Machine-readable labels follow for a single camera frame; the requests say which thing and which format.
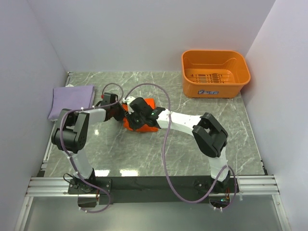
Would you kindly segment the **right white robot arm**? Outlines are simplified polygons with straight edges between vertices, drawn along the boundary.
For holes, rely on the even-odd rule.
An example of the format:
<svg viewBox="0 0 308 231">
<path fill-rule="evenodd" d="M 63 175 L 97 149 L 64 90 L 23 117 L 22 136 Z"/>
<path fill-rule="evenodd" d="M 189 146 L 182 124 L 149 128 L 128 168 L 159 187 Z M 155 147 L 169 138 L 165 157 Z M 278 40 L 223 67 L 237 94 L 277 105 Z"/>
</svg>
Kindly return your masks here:
<svg viewBox="0 0 308 231">
<path fill-rule="evenodd" d="M 228 133 L 210 113 L 186 115 L 172 112 L 163 107 L 152 108 L 142 97 L 128 97 L 122 100 L 128 110 L 126 119 L 129 128 L 136 131 L 144 126 L 158 129 L 172 129 L 194 137 L 199 150 L 207 156 L 210 164 L 211 186 L 222 192 L 230 179 L 227 165 L 226 145 Z"/>
</svg>

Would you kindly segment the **orange t shirt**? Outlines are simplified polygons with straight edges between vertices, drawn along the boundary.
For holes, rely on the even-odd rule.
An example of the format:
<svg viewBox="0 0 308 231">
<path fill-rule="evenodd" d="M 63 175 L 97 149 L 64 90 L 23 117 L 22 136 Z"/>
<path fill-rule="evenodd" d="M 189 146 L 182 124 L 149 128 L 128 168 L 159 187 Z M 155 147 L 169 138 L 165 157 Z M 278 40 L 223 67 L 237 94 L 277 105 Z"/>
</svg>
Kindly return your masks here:
<svg viewBox="0 0 308 231">
<path fill-rule="evenodd" d="M 136 98 L 131 104 L 131 108 L 134 112 L 140 114 L 142 111 L 148 112 L 150 109 L 155 109 L 155 101 L 153 98 L 142 98 L 138 97 Z M 156 131 L 139 131 L 139 132 L 157 132 L 158 127 L 155 125 L 155 122 L 151 119 L 151 113 L 149 116 L 144 116 L 144 113 L 141 114 L 141 117 L 145 124 L 147 124 L 150 127 L 156 127 Z"/>
</svg>

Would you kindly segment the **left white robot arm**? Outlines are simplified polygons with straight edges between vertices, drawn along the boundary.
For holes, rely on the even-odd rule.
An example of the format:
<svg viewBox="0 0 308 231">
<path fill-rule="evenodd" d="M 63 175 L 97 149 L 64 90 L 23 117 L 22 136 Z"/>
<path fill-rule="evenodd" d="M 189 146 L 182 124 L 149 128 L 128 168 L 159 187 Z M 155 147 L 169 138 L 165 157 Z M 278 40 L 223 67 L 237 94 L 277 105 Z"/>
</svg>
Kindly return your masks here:
<svg viewBox="0 0 308 231">
<path fill-rule="evenodd" d="M 66 154 L 73 170 L 71 189 L 82 193 L 91 193 L 96 190 L 96 176 L 90 165 L 86 153 L 88 128 L 92 124 L 101 123 L 114 118 L 122 121 L 125 111 L 114 93 L 104 93 L 92 110 L 72 111 L 63 109 L 52 132 L 51 142 Z"/>
</svg>

